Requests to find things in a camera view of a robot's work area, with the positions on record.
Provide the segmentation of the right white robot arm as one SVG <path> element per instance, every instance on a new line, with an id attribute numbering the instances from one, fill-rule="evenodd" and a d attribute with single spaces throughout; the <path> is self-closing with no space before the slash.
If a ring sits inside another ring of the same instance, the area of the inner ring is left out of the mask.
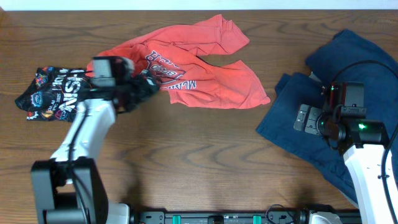
<path id="1" fill-rule="evenodd" d="M 352 178 L 363 223 L 397 223 L 392 138 L 383 122 L 366 119 L 366 108 L 300 105 L 294 129 L 322 137 L 338 151 Z"/>

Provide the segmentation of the orange printed t-shirt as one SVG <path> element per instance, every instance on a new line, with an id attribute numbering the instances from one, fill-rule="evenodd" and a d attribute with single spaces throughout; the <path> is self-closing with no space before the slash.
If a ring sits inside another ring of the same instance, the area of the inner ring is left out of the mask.
<path id="1" fill-rule="evenodd" d="M 249 43 L 232 21 L 218 14 L 193 25 L 157 29 L 100 52 L 134 62 L 135 74 L 151 72 L 171 103 L 188 107 L 250 109 L 270 103 L 256 74 L 241 60 L 221 67 L 201 59 L 231 55 Z"/>

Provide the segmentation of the navy blue garment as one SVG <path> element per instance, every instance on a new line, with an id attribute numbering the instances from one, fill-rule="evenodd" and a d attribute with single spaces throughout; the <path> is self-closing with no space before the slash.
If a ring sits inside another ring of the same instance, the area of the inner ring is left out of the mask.
<path id="1" fill-rule="evenodd" d="M 323 106 L 322 87 L 331 82 L 364 84 L 368 119 L 382 121 L 389 135 L 397 126 L 397 61 L 376 44 L 351 30 L 343 30 L 305 61 L 318 78 L 302 73 L 282 76 L 277 99 L 256 131 L 266 140 L 311 163 L 324 178 L 352 201 L 357 201 L 353 181 L 342 156 L 322 137 L 297 131 L 294 122 L 300 105 Z"/>

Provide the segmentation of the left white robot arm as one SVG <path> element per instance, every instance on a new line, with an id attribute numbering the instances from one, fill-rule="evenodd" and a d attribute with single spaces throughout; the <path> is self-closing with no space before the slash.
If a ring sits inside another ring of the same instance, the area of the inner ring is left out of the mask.
<path id="1" fill-rule="evenodd" d="M 150 72 L 85 89 L 64 142 L 48 160 L 35 161 L 31 170 L 39 223 L 132 223 L 125 203 L 110 202 L 96 166 L 104 139 L 122 103 L 130 112 L 160 89 Z"/>

